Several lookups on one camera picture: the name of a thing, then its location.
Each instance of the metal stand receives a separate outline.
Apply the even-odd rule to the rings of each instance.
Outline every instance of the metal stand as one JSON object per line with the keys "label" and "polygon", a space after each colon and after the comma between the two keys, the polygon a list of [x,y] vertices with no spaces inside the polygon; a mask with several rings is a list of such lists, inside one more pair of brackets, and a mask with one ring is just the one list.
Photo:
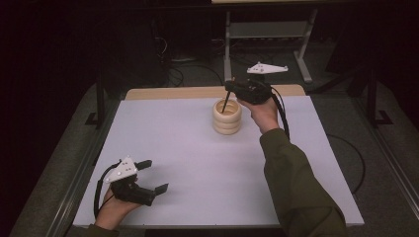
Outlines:
{"label": "metal stand", "polygon": [[392,124],[391,119],[385,111],[378,111],[382,118],[376,118],[377,78],[376,73],[369,62],[358,65],[354,69],[344,73],[343,75],[333,79],[332,81],[315,90],[308,91],[307,95],[322,94],[350,78],[354,78],[354,80],[351,82],[347,90],[349,96],[359,97],[363,93],[364,89],[368,87],[367,119],[372,127],[377,127],[379,124]]}
{"label": "metal stand", "polygon": [[311,83],[312,79],[303,57],[310,39],[316,16],[317,9],[313,9],[308,21],[231,23],[230,12],[227,12],[225,21],[224,80],[231,80],[230,39],[302,38],[302,45],[300,49],[295,51],[293,54],[304,82]]}
{"label": "metal stand", "polygon": [[105,118],[105,93],[102,85],[101,74],[99,74],[96,80],[96,102],[98,111],[96,113],[90,113],[85,124],[96,125],[96,129],[99,129],[101,128]]}

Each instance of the sleeve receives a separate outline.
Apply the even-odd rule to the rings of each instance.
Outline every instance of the sleeve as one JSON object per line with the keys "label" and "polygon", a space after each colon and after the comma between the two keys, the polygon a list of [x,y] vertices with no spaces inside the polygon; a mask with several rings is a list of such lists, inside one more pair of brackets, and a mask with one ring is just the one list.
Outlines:
{"label": "sleeve", "polygon": [[345,217],[315,179],[305,154],[282,129],[260,138],[265,178],[278,219],[289,236],[348,236]]}
{"label": "sleeve", "polygon": [[87,228],[86,237],[118,237],[119,234],[116,230],[108,230],[91,224]]}

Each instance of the white table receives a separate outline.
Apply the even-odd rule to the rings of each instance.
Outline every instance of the white table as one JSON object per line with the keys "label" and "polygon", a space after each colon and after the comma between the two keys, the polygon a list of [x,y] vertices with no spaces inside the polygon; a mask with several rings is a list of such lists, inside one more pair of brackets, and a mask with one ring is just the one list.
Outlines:
{"label": "white table", "polygon": [[[122,225],[137,228],[280,226],[259,144],[260,131],[243,110],[242,127],[221,135],[211,127],[217,98],[122,101],[73,224],[94,222],[96,182],[127,155],[152,160],[138,173],[147,189],[169,183],[152,206],[133,211]],[[313,172],[341,207],[348,225],[363,224],[311,100],[284,97],[292,143],[308,156]],[[108,188],[104,185],[102,196]]]}

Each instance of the cable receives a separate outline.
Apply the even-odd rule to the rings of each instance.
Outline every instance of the cable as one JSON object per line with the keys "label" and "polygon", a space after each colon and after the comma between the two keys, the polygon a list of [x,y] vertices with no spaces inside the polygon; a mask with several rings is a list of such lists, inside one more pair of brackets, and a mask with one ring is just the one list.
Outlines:
{"label": "cable", "polygon": [[240,57],[237,54],[230,54],[230,58],[233,61],[240,63],[242,65],[245,65],[245,66],[255,65],[257,63],[257,61],[255,62],[255,61],[249,60],[245,56]]}
{"label": "cable", "polygon": [[104,183],[105,176],[108,174],[108,172],[109,172],[110,170],[117,168],[117,167],[120,165],[120,163],[121,163],[121,162],[122,162],[122,161],[120,160],[120,162],[119,162],[119,163],[117,163],[117,164],[114,164],[114,165],[110,166],[110,167],[109,167],[109,168],[108,168],[108,169],[104,172],[104,174],[102,175],[101,179],[98,181],[98,184],[96,185],[95,200],[94,200],[94,202],[93,202],[93,213],[95,214],[95,217],[98,217],[99,210],[100,210],[100,208],[99,208],[99,198],[100,198],[100,196],[101,196],[102,185],[103,185],[103,183]]}
{"label": "cable", "polygon": [[160,52],[160,54],[157,54],[158,57],[163,58],[163,54],[166,51],[167,46],[168,46],[167,41],[164,38],[155,38],[155,39],[156,40],[162,40],[164,42],[164,48],[163,48],[163,50]]}
{"label": "cable", "polygon": [[361,180],[355,186],[354,190],[351,191],[352,195],[354,195],[360,189],[361,185],[364,182],[364,179],[365,179],[365,176],[366,176],[366,172],[367,172],[366,161],[365,161],[363,155],[361,154],[361,152],[357,149],[357,147],[354,144],[352,144],[351,142],[349,142],[348,140],[346,140],[346,139],[344,139],[342,137],[336,136],[336,135],[328,134],[328,133],[326,133],[326,135],[346,142],[348,145],[350,145],[352,148],[354,148],[354,150],[358,153],[358,155],[360,157],[360,160],[361,160],[361,163],[362,163],[362,166],[363,166],[363,173],[361,175]]}
{"label": "cable", "polygon": [[111,195],[110,197],[108,197],[108,199],[106,199],[103,203],[102,203],[102,205],[101,205],[101,207],[99,207],[99,210],[98,210],[98,213],[99,213],[99,211],[101,211],[101,209],[102,209],[102,207],[111,199],[111,198],[113,198],[114,197],[114,195]]}
{"label": "cable", "polygon": [[195,57],[184,57],[184,58],[179,58],[179,59],[174,59],[174,58],[171,59],[172,62],[191,62],[191,61],[195,61],[195,60],[197,60],[197,58],[195,58]]}
{"label": "cable", "polygon": [[222,81],[221,77],[218,75],[218,73],[215,70],[213,70],[210,67],[207,67],[207,66],[204,66],[204,65],[179,65],[177,67],[202,67],[202,68],[205,68],[205,69],[213,72],[216,75],[216,77],[218,78],[219,83],[221,84],[221,86],[223,86],[223,81]]}
{"label": "cable", "polygon": [[[173,73],[171,72],[171,70],[174,70],[174,71],[178,72],[181,76],[180,77],[177,77],[177,76],[173,75]],[[183,73],[180,70],[178,70],[176,68],[169,68],[169,70],[168,70],[167,73],[169,75],[169,82],[171,82],[175,87],[179,87],[180,85],[184,84],[184,78],[185,77],[184,77]],[[173,77],[174,79],[179,80],[179,82],[178,83],[173,82],[170,77]]]}
{"label": "cable", "polygon": [[211,42],[214,42],[214,41],[221,41],[222,44],[221,44],[221,46],[218,46],[217,48],[214,48],[213,51],[219,51],[219,50],[225,48],[225,40],[224,39],[213,39]]}
{"label": "cable", "polygon": [[277,89],[275,89],[274,87],[271,88],[274,89],[274,91],[277,92],[277,94],[280,96],[282,104],[278,100],[278,97],[274,93],[272,93],[272,99],[274,99],[274,102],[278,107],[278,112],[280,113],[281,120],[283,121],[284,132],[286,133],[288,139],[290,139],[290,127],[287,121],[286,107],[284,105],[283,97],[281,96],[280,92],[277,91]]}

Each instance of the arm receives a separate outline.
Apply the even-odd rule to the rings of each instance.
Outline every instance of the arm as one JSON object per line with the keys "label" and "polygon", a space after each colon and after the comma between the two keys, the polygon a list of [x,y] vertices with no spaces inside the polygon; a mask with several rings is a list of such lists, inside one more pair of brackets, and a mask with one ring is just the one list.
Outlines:
{"label": "arm", "polygon": [[305,154],[280,129],[272,99],[263,105],[238,100],[259,126],[265,178],[278,219],[289,236],[347,236],[345,218],[315,179]]}

